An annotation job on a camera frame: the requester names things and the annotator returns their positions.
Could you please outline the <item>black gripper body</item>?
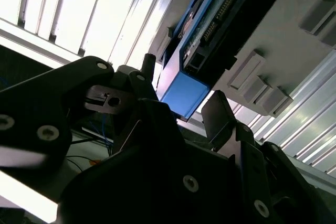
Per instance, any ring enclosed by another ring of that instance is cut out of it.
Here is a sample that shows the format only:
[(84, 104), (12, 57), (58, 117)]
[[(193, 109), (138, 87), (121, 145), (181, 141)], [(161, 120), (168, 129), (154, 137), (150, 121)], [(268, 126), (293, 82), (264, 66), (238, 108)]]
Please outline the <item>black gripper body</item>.
[(232, 223), (246, 213), (238, 172), (251, 146), (224, 158), (184, 140), (147, 140), (79, 174), (58, 223)]

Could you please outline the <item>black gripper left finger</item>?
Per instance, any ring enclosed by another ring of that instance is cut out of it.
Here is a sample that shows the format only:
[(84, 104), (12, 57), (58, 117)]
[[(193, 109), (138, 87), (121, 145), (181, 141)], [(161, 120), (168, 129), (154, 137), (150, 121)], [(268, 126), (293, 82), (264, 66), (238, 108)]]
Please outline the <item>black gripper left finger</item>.
[(72, 125), (92, 112), (112, 115), (117, 144), (126, 147), (79, 174), (68, 196), (203, 194), (203, 173), (192, 167), (193, 155), (148, 74), (128, 66), (114, 71), (93, 56), (1, 91), (1, 171), (36, 191), (55, 183)]

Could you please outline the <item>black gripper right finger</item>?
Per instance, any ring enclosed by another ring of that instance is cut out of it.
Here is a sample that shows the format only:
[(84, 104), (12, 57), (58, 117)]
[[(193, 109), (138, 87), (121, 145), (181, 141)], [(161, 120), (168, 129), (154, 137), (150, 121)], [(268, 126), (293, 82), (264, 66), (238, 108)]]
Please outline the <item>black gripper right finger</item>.
[(201, 110), (210, 147), (228, 159), (240, 223), (335, 223), (316, 189), (274, 143), (258, 144), (216, 90)]

